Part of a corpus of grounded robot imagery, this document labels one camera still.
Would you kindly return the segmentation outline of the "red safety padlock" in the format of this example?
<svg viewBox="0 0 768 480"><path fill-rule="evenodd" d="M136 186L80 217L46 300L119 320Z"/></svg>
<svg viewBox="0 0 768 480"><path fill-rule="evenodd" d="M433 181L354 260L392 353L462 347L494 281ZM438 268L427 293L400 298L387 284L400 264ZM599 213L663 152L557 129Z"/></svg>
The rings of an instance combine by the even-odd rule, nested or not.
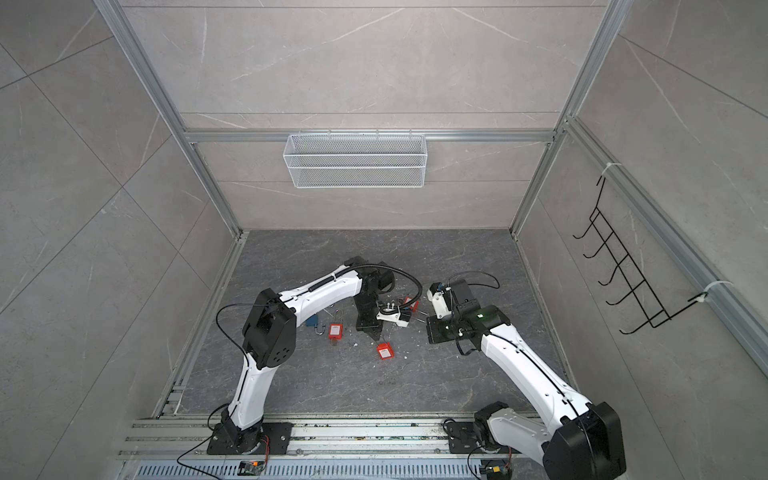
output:
<svg viewBox="0 0 768 480"><path fill-rule="evenodd" d="M408 309L409 309L411 312L416 312L416 311L418 310L418 306L419 306L419 302L418 302L418 301L414 301L414 302L412 302L412 300L411 300L411 298L410 298L410 297L405 297L405 298L403 299L403 302L404 302L404 303L409 303L409 305L408 305Z"/></svg>
<svg viewBox="0 0 768 480"><path fill-rule="evenodd" d="M392 359L394 357L394 350L389 342L378 344L377 353L381 360Z"/></svg>
<svg viewBox="0 0 768 480"><path fill-rule="evenodd" d="M332 342L340 340L343 336L343 322L336 315L331 315L329 318L329 325L327 330L328 338Z"/></svg>

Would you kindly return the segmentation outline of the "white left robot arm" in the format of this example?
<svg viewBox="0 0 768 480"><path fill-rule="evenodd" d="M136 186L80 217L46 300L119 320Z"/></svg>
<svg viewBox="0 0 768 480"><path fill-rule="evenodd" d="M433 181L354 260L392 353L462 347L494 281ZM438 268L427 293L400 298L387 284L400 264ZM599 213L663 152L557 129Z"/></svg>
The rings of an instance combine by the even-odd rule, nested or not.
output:
<svg viewBox="0 0 768 480"><path fill-rule="evenodd" d="M207 453L250 454L266 449L266 399L278 368L296 350L297 329L311 316L348 298L358 313L357 328L377 339L381 333L379 295L393 289L397 270L383 262L353 257L331 273L294 289L260 292L243 325L243 367L232 400L213 428Z"/></svg>

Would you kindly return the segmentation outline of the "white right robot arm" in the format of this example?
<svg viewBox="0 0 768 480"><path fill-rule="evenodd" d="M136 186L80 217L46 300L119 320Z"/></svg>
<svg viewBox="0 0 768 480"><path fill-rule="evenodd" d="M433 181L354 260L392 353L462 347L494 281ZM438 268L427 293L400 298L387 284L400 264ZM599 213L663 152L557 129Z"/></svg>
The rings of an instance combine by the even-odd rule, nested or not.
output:
<svg viewBox="0 0 768 480"><path fill-rule="evenodd" d="M524 341L497 306L482 306L463 279L434 283L435 311L427 320L432 344L469 341L511 379L538 414L523 417L504 402L477 411L476 447L517 451L551 479L616 479L627 470L621 420L606 402L595 404L572 388Z"/></svg>

